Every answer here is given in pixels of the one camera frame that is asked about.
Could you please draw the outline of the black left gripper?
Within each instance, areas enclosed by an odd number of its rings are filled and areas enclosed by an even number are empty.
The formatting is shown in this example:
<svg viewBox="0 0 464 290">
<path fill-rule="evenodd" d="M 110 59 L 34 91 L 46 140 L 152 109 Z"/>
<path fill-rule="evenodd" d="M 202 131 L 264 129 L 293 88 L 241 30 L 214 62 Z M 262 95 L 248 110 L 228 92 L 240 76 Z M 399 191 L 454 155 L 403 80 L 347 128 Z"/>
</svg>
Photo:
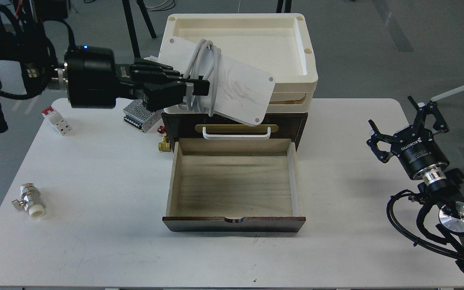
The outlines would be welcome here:
<svg viewBox="0 0 464 290">
<path fill-rule="evenodd" d="M 110 48 L 75 46 L 64 56 L 67 64 L 67 92 L 73 108 L 112 109 L 117 98 L 138 99 L 138 90 L 143 89 L 143 105 L 149 111 L 162 110 L 181 104 L 188 84 L 193 85 L 193 94 L 209 94 L 210 81 L 179 79 L 166 84 L 133 81 L 131 72 L 163 73 L 168 77 L 181 77 L 173 66 L 143 58 L 134 58 L 134 63 L 116 64 Z"/>
</svg>

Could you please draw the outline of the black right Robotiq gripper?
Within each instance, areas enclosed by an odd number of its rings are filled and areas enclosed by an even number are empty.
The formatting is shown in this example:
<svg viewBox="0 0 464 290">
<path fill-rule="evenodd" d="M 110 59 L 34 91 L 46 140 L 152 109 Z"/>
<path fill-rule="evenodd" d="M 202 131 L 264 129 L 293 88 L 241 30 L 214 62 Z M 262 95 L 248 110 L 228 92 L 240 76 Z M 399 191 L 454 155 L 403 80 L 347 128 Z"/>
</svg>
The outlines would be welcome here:
<svg viewBox="0 0 464 290">
<path fill-rule="evenodd" d="M 435 134 L 447 133 L 449 127 L 435 101 L 419 105 L 411 96 L 408 96 L 408 100 L 416 110 L 416 117 L 411 127 L 407 126 L 395 132 L 394 136 L 390 136 L 382 134 L 370 119 L 368 123 L 373 132 L 367 140 L 367 145 L 382 163 L 388 163 L 393 155 L 397 156 L 407 176 L 411 180 L 420 180 L 423 172 L 430 168 L 444 170 L 450 163 L 433 139 L 432 131 L 424 128 L 427 116 L 432 114 L 435 118 L 433 123 Z M 392 152 L 380 150 L 379 142 L 392 145 Z"/>
</svg>

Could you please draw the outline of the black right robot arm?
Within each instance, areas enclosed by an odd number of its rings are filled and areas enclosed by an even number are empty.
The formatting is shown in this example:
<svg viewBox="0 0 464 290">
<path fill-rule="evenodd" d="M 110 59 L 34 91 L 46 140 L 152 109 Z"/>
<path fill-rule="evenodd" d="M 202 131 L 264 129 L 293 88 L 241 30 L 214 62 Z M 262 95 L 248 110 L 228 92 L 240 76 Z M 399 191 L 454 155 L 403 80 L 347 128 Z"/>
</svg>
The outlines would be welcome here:
<svg viewBox="0 0 464 290">
<path fill-rule="evenodd" d="M 408 99 L 416 117 L 414 123 L 402 130 L 386 135 L 369 120 L 372 132 L 367 145 L 377 159 L 387 163 L 396 156 L 407 176 L 420 181 L 418 193 L 403 190 L 391 196 L 385 213 L 396 231 L 415 246 L 455 259 L 464 273 L 464 247 L 456 239 L 464 236 L 464 197 L 460 192 L 464 174 L 458 168 L 446 169 L 449 160 L 433 139 L 438 133 L 448 132 L 449 127 L 435 101 L 418 104 L 412 97 Z M 396 218 L 394 205 L 403 197 L 422 206 L 416 227 L 423 238 L 411 233 Z"/>
</svg>

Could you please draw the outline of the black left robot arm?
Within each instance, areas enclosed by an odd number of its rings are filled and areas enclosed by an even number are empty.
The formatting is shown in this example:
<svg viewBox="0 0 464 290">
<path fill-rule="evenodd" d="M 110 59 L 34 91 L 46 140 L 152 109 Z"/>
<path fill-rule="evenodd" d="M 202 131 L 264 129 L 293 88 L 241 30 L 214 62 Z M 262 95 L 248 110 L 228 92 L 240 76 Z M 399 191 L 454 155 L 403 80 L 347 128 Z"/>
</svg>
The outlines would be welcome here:
<svg viewBox="0 0 464 290">
<path fill-rule="evenodd" d="M 13 0 L 0 5 L 0 97 L 28 100 L 57 82 L 74 108 L 114 108 L 116 99 L 140 99 L 150 111 L 207 96 L 208 75 L 180 73 L 140 57 L 131 5 L 122 2 L 134 53 L 116 64 L 109 48 L 78 46 L 66 18 L 69 0 Z M 6 132 L 0 104 L 0 133 Z"/>
</svg>

